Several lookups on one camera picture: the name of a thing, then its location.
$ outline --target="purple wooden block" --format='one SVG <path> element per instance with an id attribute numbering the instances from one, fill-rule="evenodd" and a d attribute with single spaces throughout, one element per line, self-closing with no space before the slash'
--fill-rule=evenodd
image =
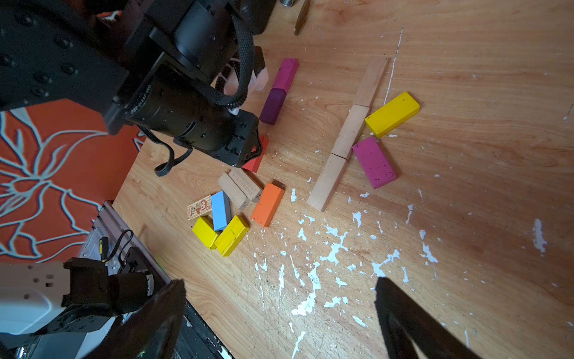
<path id="1" fill-rule="evenodd" d="M 259 120 L 268 125 L 275 125 L 275 121 L 279 116 L 279 111 L 281 111 L 281 106 L 283 106 L 286 96 L 287 92 L 285 92 L 285 90 L 272 88 L 267 97 L 267 101 L 265 101 L 263 110 L 261 110 Z"/>
<path id="2" fill-rule="evenodd" d="M 297 67 L 299 67 L 299 61 L 297 59 L 283 59 L 279 71 L 277 71 L 277 77 L 273 82 L 273 88 L 281 88 L 285 92 L 289 92 L 291 87 L 291 81 L 295 77 L 295 72 L 297 72 Z"/>
<path id="3" fill-rule="evenodd" d="M 383 155 L 374 137 L 369 137 L 353 146 L 361 167 L 374 189 L 397 179 L 391 165 Z"/>

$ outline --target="yellow wooden block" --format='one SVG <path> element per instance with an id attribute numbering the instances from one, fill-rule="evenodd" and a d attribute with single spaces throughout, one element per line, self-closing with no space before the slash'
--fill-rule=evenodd
<path id="1" fill-rule="evenodd" d="M 239 216 L 233 217 L 215 241 L 219 253 L 221 253 L 223 257 L 229 256 L 239 242 L 241 242 L 241 239 L 247 231 L 249 231 L 249 225 L 245 220 Z"/>
<path id="2" fill-rule="evenodd" d="M 193 226 L 193 232 L 207 248 L 216 248 L 215 241 L 219 237 L 219 234 L 214 231 L 213 223 L 211 223 L 208 217 L 199 217 L 197 222 L 195 222 L 195 226 Z"/>
<path id="3" fill-rule="evenodd" d="M 375 136 L 380 138 L 414 116 L 420 109 L 421 105 L 408 92 L 403 92 L 396 99 L 365 118 L 364 121 Z"/>

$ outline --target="wooden table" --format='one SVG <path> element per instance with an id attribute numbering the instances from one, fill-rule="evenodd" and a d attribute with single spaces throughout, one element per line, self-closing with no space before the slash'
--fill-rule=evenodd
<path id="1" fill-rule="evenodd" d="M 196 151 L 157 178 L 167 152 L 150 141 L 114 203 L 120 215 L 185 280 L 187 298 L 237 358 L 290 358 L 302 331 L 297 358 L 386 357 L 372 274 L 395 249 L 400 259 L 380 269 L 482 357 L 574 356 L 572 3 L 314 1 L 295 37 L 301 5 L 278 3 L 255 38 L 271 80 L 244 105 L 259 114 L 281 60 L 299 59 L 277 124 L 259 126 L 270 144 L 257 177 L 286 185 L 272 225 L 252 223 L 230 257 L 207 250 L 185 208 L 219 191 L 228 167 Z M 372 110 L 387 92 L 421 103 L 382 138 L 399 178 L 373 190 L 352 157 L 320 213 L 305 200 L 372 55 L 391 58 Z M 340 243 L 325 226 L 347 233 L 337 266 L 320 258 Z M 421 257 L 424 245 L 437 263 Z M 314 262 L 315 307 L 292 315 L 312 292 Z M 348 304 L 324 307 L 344 296 Z"/>

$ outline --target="wooden block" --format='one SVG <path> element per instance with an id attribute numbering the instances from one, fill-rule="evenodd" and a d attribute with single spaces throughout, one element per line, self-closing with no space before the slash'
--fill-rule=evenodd
<path id="1" fill-rule="evenodd" d="M 405 122 L 421 109 L 408 92 L 403 92 L 396 99 L 387 103 L 365 119 L 367 126 L 375 136 L 381 137 L 401 123 Z"/>
<path id="2" fill-rule="evenodd" d="M 364 72 L 363 79 L 360 82 L 359 90 L 357 90 L 355 102 L 353 104 L 371 107 L 371 103 L 375 97 L 375 92 L 381 83 L 381 77 L 385 73 L 388 62 L 388 57 L 380 56 L 373 57 L 371 61 L 369 61 L 367 70 Z"/>
<path id="3" fill-rule="evenodd" d="M 283 59 L 279 71 L 277 71 L 277 77 L 275 77 L 273 82 L 273 88 L 280 88 L 285 92 L 289 92 L 298 67 L 299 61 L 297 59 Z"/>
<path id="4" fill-rule="evenodd" d="M 263 189 L 259 203 L 257 203 L 253 210 L 251 219 L 263 227 L 269 227 L 284 193 L 285 190 L 282 188 L 279 188 L 274 184 L 267 183 Z"/>
<path id="5" fill-rule="evenodd" d="M 210 212 L 211 196 L 207 196 L 187 206 L 187 220 L 189 221 L 201 215 L 208 215 Z"/>
<path id="6" fill-rule="evenodd" d="M 397 179 L 397 175 L 374 137 L 357 143 L 353 146 L 353 151 L 374 189 Z"/>
<path id="7" fill-rule="evenodd" d="M 223 191 L 211 196 L 212 215 L 214 218 L 214 230 L 224 230 L 231 220 L 229 197 Z"/>
<path id="8" fill-rule="evenodd" d="M 349 160 L 352 146 L 359 137 L 364 127 L 364 119 L 369 113 L 369 108 L 361 105 L 353 105 L 351 111 L 339 132 L 331 153 Z"/>
<path id="9" fill-rule="evenodd" d="M 255 182 L 248 174 L 245 173 L 241 168 L 232 168 L 229 172 L 229 177 L 235 182 L 236 185 L 241 188 L 243 193 L 252 202 L 259 202 L 259 197 L 261 197 L 261 192 L 263 189 Z"/>
<path id="10" fill-rule="evenodd" d="M 223 173 L 218 181 L 221 189 L 225 194 L 231 199 L 235 207 L 240 211 L 243 211 L 249 204 L 249 198 L 243 193 L 243 191 L 233 182 L 231 177 L 227 173 Z"/>
<path id="11" fill-rule="evenodd" d="M 249 225 L 245 220 L 239 216 L 233 217 L 231 222 L 227 225 L 225 230 L 219 235 L 215 241 L 219 253 L 223 257 L 227 257 L 233 252 L 235 247 L 241 242 L 241 239 L 249 231 Z"/>
<path id="12" fill-rule="evenodd" d="M 257 173 L 259 169 L 259 165 L 261 164 L 261 160 L 263 159 L 263 155 L 265 154 L 265 150 L 267 150 L 267 145 L 269 145 L 269 140 L 267 137 L 261 136 L 261 146 L 263 147 L 263 152 L 261 152 L 261 156 L 257 157 L 256 159 L 252 159 L 251 161 L 247 162 L 243 165 L 243 169 L 251 171 L 253 173 Z"/>
<path id="13" fill-rule="evenodd" d="M 346 166 L 346 159 L 331 154 L 307 199 L 307 203 L 321 212 L 325 211 Z"/>
<path id="14" fill-rule="evenodd" d="M 192 231 L 207 248 L 216 248 L 215 241 L 219 237 L 219 234 L 214 231 L 213 224 L 209 217 L 199 217 L 197 222 L 195 222 L 195 226 L 193 226 Z"/>
<path id="15" fill-rule="evenodd" d="M 277 117 L 279 117 L 279 112 L 281 112 L 281 107 L 285 102 L 285 97 L 287 97 L 287 92 L 282 88 L 272 88 L 267 96 L 265 105 L 263 105 L 263 110 L 261 110 L 261 115 L 259 120 L 268 125 L 275 125 Z"/>

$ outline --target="orange wooden block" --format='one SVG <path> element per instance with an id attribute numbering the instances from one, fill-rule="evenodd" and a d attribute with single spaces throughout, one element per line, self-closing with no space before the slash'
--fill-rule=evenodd
<path id="1" fill-rule="evenodd" d="M 261 193 L 259 203 L 257 203 L 253 210 L 251 219 L 263 227 L 269 227 L 284 193 L 285 190 L 275 186 L 274 184 L 267 183 L 263 189 L 263 193 Z"/>

